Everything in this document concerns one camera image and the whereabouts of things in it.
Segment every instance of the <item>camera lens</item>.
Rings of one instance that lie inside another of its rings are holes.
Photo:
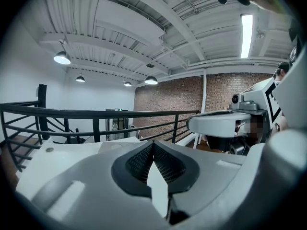
[[[234,96],[232,97],[232,102],[233,102],[234,104],[236,104],[238,101],[239,101],[239,97],[238,97],[237,95],[234,95]]]

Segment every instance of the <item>ceiling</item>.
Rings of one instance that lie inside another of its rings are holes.
[[[253,15],[252,43],[249,58],[239,59],[245,13]],[[69,53],[68,68],[133,83],[201,68],[272,67],[286,61],[294,46],[289,17],[236,0],[226,5],[217,0],[30,0],[20,17],[51,55],[63,48]],[[155,67],[146,67],[149,63]]]

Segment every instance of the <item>metal railing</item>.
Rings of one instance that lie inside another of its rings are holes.
[[[8,150],[11,154],[14,164],[16,165],[19,171],[25,168],[22,165],[24,160],[31,160],[32,158],[28,155],[33,149],[39,149],[38,143],[42,144],[43,140],[47,140],[50,136],[56,137],[65,137],[67,139],[67,143],[71,143],[71,137],[80,139],[80,137],[87,137],[93,136],[94,142],[100,142],[101,135],[111,135],[111,134],[128,134],[128,132],[139,131],[139,130],[146,130],[152,129],[157,127],[162,127],[166,125],[174,125],[174,128],[168,131],[165,131],[160,134],[156,134],[153,136],[148,136],[145,138],[140,139],[140,141],[153,139],[168,133],[172,133],[170,138],[166,140],[172,140],[172,143],[175,143],[176,138],[180,135],[189,132],[187,135],[182,137],[181,139],[187,137],[191,132],[189,130],[185,130],[177,134],[177,130],[185,128],[186,125],[178,126],[178,123],[184,122],[187,120],[179,119],[179,115],[186,115],[186,114],[195,114],[199,113],[198,110],[192,111],[161,111],[161,112],[127,112],[127,111],[83,111],[83,110],[56,110],[56,109],[47,109],[46,108],[46,90],[47,86],[40,84],[38,89],[38,100],[32,102],[20,102],[20,103],[3,103],[0,104],[0,118],[1,124],[3,129],[3,134],[5,137],[5,141],[8,147]],[[5,122],[4,113],[12,113],[12,114],[19,114],[24,115],[14,120],[10,120]],[[162,123],[157,125],[151,126],[143,126],[143,127],[136,127],[136,128],[129,128],[129,129],[121,129],[121,130],[111,130],[111,131],[100,131],[99,127],[99,120],[100,119],[115,119],[115,118],[140,118],[140,117],[157,117],[157,116],[175,116],[175,120],[173,122]],[[22,119],[28,118],[30,116],[35,117],[35,122],[26,126],[26,127],[18,127],[12,125],[14,122],[20,121]],[[53,118],[58,124],[60,124],[63,128],[59,127],[58,125],[54,124],[50,121],[50,118]],[[64,123],[61,123],[58,118],[63,118]],[[93,131],[92,132],[73,132],[69,128],[69,119],[92,119],[93,123]],[[48,127],[48,124],[52,125],[56,129],[61,132],[54,131]],[[13,133],[12,135],[8,136],[7,129],[15,130],[17,132]],[[19,135],[21,132],[30,133],[31,135],[27,137],[22,142],[14,140],[14,138]],[[38,135],[38,141],[35,144],[27,144],[26,142],[32,138],[34,135]],[[16,151],[20,147],[29,148],[29,150],[23,154],[17,154]]]

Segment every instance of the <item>brick wall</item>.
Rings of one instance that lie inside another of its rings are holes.
[[[255,83],[271,78],[264,73],[222,73],[207,75],[207,98],[205,111],[227,109],[234,94]]]
[[[271,78],[271,74],[262,73],[223,73],[207,75],[207,98],[205,111],[228,108],[233,94],[240,93],[257,82]],[[139,87],[135,91],[135,111],[176,111],[201,110],[203,78],[190,77],[161,82],[157,85]],[[184,119],[190,115],[180,115]],[[174,121],[174,116],[134,118],[136,127],[149,126]],[[174,125],[142,130],[143,137],[152,136],[173,129]],[[172,133],[157,137],[166,139]]]
[[[139,87],[135,91],[134,110],[135,111],[186,111],[201,110],[203,91],[203,77],[190,77],[177,80],[161,82],[157,85],[147,85]],[[180,115],[180,119],[185,119],[189,115]],[[136,127],[149,126],[172,122],[175,116],[134,118],[133,124]],[[174,128],[174,125],[167,125],[148,130],[142,130],[143,137],[152,136]],[[156,139],[166,139],[172,133],[157,137]]]

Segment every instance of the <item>rectangular ceiling light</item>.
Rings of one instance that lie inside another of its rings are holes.
[[[251,35],[253,32],[253,16],[251,14],[242,15],[241,19],[243,25],[243,43],[241,58],[247,58],[250,49]]]

